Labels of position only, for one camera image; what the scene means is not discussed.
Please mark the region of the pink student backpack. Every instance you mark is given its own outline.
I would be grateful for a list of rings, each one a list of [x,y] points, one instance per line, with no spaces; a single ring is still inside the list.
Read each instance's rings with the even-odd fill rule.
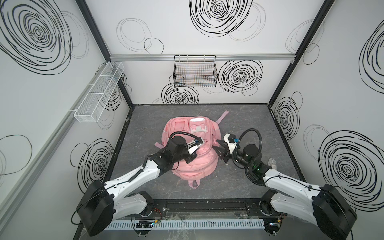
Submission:
[[[219,146],[218,140],[222,139],[219,123],[225,118],[229,111],[225,111],[217,121],[207,117],[177,117],[170,119],[165,125],[162,133],[162,142],[155,143],[159,149],[165,147],[169,136],[174,132],[187,132],[200,137],[204,144],[197,150],[197,157],[187,163],[182,160],[175,163],[172,172],[182,180],[189,182],[193,189],[198,188],[200,180],[209,176],[217,167],[219,156],[212,146]]]

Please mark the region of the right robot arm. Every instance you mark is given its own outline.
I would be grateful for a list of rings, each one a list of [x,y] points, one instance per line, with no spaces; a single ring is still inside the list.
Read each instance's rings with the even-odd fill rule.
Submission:
[[[261,149],[256,145],[247,145],[241,151],[238,139],[218,142],[213,149],[221,160],[241,164],[253,184],[268,188],[259,202],[264,215],[292,215],[314,224],[332,240],[353,235],[358,216],[335,187],[305,183],[280,173],[261,160]]]

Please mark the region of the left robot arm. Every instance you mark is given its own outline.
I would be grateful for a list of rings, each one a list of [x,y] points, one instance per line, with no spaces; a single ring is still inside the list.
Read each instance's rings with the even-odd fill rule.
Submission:
[[[154,206],[153,199],[144,191],[132,192],[170,171],[175,163],[193,161],[203,144],[201,137],[175,132],[157,153],[147,155],[141,166],[114,180],[91,183],[75,210],[88,235],[98,235],[112,221],[125,216],[149,216]]]

